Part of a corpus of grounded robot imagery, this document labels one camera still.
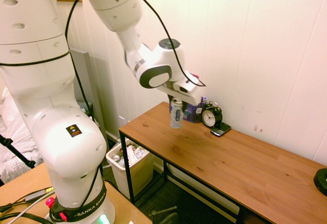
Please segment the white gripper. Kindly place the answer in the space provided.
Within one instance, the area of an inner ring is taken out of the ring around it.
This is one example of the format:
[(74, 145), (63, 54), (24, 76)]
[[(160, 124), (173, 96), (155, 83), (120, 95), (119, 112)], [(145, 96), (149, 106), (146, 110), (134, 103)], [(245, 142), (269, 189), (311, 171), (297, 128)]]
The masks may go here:
[(184, 113), (188, 107), (188, 104), (193, 106), (198, 105), (201, 102), (201, 91), (198, 84), (199, 80), (188, 71), (185, 72), (186, 77), (182, 75), (182, 79), (171, 82), (168, 81), (165, 84), (157, 87), (158, 90), (168, 94), (169, 99), (169, 111), (172, 111), (173, 98), (182, 100), (182, 112)]

